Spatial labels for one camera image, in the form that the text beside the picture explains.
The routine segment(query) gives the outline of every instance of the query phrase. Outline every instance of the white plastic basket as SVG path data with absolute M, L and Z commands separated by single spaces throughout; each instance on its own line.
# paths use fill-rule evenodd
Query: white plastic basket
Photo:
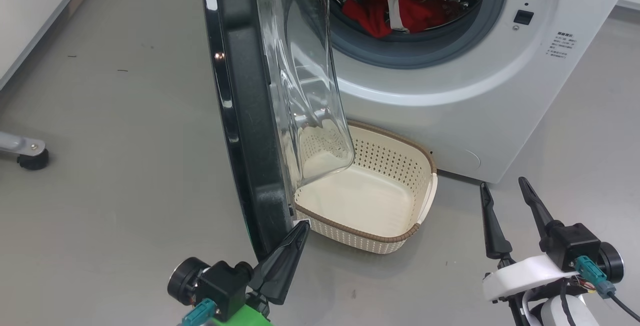
M 434 160 L 424 147 L 381 128 L 350 121 L 349 131 L 353 165 L 300 187 L 296 216 L 338 242 L 391 253 L 418 231 L 432 206 Z

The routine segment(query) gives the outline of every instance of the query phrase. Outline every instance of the robotic arm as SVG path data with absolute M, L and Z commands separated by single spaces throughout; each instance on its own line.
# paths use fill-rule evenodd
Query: robotic arm
M 565 226 L 553 219 L 529 181 L 519 178 L 525 203 L 540 235 L 538 255 L 516 262 L 510 256 L 512 245 L 505 239 L 494 213 L 494 199 L 487 184 L 480 185 L 484 243 L 488 258 L 498 261 L 498 271 L 487 273 L 482 281 L 484 296 L 498 303 L 507 302 L 516 326 L 597 326 L 582 297 L 598 292 L 612 298 L 626 312 L 638 315 L 615 296 L 613 283 L 622 281 L 624 263 L 618 251 L 601 242 L 582 223 Z M 547 299 L 534 308 L 531 301 Z
M 167 286 L 171 297 L 193 306 L 182 326 L 270 326 L 269 303 L 284 303 L 310 229 L 308 221 L 298 222 L 255 268 L 224 261 L 210 266 L 196 257 L 183 261 Z M 245 293 L 247 286 L 253 291 Z

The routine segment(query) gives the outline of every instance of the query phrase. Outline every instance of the white fabric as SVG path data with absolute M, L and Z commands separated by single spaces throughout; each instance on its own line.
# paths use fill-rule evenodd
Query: white fabric
M 402 18 L 400 18 L 400 0 L 387 0 L 387 3 L 389 5 L 389 25 L 391 29 L 408 31 L 402 25 Z

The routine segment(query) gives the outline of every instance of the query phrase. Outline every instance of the cable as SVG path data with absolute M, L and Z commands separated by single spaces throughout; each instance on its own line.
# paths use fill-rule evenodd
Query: cable
M 613 292 L 609 292 L 608 296 L 611 297 L 611 299 L 613 299 L 613 301 L 617 303 L 617 305 L 620 306 L 620 308 L 622 308 L 626 313 L 630 314 L 631 317 L 635 318 L 636 321 L 640 322 L 640 316 L 638 316 L 638 314 L 633 312 L 631 308 L 628 308 L 626 304 L 622 303 L 622 301 L 620 301 L 620 299 L 618 299 L 618 297 L 616 297 L 615 294 L 613 294 Z
M 564 314 L 566 314 L 566 319 L 569 321 L 569 326 L 576 326 L 576 322 L 574 318 L 571 316 L 571 311 L 569 311 L 569 304 L 567 304 L 567 279 L 563 278 L 562 283 L 560 283 L 560 301 L 562 301 L 562 310 Z
M 582 288 L 588 289 L 589 291 L 595 291 L 596 290 L 596 287 L 594 287 L 594 284 L 590 283 L 590 282 L 580 281 L 580 286 Z

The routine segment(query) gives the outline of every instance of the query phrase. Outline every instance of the white robot part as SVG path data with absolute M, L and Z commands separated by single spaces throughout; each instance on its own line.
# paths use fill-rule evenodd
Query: white robot part
M 577 274 L 563 272 L 549 256 L 539 255 L 490 273 L 482 281 L 482 289 L 484 298 L 493 301 Z
M 589 311 L 587 305 L 580 301 L 578 297 L 567 296 L 567 306 L 576 326 L 599 326 L 592 312 Z M 569 326 L 567 314 L 562 308 L 562 300 L 560 296 L 555 296 L 547 300 L 542 306 L 540 314 L 544 326 Z

